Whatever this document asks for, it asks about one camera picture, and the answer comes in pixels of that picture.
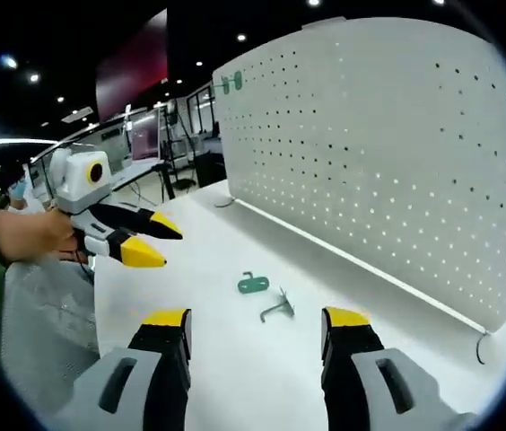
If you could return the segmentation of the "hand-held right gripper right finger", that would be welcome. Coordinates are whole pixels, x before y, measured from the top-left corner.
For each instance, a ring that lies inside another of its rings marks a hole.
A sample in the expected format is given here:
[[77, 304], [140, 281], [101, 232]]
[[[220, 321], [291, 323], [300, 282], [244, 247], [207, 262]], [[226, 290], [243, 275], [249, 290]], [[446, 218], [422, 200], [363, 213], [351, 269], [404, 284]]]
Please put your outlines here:
[[385, 348], [370, 319], [322, 309], [321, 388], [330, 430], [470, 430], [472, 412], [457, 413], [435, 378], [402, 351]]

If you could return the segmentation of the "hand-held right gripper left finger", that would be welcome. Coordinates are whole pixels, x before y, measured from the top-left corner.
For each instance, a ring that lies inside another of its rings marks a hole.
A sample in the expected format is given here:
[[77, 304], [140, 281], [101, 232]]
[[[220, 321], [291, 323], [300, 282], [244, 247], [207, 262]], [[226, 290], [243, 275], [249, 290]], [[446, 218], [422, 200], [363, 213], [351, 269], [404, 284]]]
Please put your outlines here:
[[75, 382], [55, 430], [183, 430], [191, 384], [191, 311], [146, 317]]

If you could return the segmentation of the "person's left hand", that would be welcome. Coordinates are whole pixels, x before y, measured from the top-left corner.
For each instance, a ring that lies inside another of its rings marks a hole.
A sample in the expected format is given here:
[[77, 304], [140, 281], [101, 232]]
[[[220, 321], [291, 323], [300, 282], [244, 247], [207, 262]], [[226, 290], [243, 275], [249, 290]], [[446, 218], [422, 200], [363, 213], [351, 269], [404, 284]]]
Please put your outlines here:
[[7, 212], [3, 254], [11, 261], [31, 260], [77, 250], [70, 218], [57, 209], [38, 214]]

